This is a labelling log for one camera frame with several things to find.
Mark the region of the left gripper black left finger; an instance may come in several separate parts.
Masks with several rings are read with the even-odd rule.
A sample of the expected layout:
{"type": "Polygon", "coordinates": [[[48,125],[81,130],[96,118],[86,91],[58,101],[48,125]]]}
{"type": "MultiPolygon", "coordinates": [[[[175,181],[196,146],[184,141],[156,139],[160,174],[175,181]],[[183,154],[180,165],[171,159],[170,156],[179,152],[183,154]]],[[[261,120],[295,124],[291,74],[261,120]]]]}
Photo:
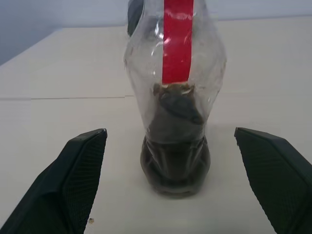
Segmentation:
{"type": "Polygon", "coordinates": [[[37,176],[0,232],[84,233],[98,191],[106,140],[106,129],[69,140],[37,176]]]}

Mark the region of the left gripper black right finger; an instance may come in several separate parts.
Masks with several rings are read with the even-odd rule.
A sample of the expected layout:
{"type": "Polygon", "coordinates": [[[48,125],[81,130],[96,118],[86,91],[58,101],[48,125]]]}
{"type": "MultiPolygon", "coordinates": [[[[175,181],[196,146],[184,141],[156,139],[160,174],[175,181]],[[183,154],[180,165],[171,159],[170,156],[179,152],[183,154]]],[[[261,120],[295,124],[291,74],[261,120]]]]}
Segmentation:
{"type": "Polygon", "coordinates": [[[312,165],[284,138],[237,127],[250,187],[278,234],[312,232],[312,165]]]}

